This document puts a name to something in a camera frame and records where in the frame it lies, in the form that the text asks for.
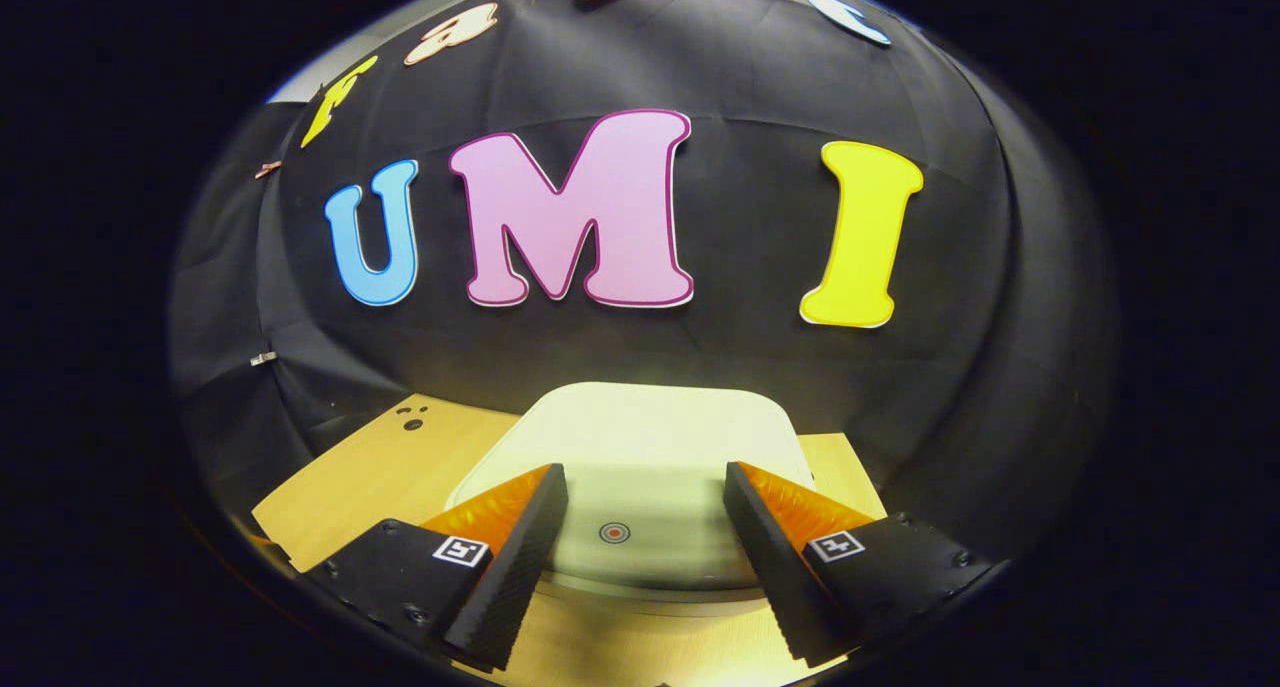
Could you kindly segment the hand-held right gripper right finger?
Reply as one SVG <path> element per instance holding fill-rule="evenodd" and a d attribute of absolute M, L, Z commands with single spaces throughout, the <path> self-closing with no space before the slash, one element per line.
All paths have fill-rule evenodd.
<path fill-rule="evenodd" d="M 881 658 L 996 576 L 924 519 L 873 518 L 745 462 L 727 464 L 724 509 L 788 651 L 809 667 Z"/>

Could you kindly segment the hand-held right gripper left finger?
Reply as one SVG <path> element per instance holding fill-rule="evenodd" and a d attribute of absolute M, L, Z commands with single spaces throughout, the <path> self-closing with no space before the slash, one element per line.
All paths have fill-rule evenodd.
<path fill-rule="evenodd" d="M 503 670 L 567 505 L 543 464 L 420 526 L 380 519 L 306 576 L 421 652 Z"/>

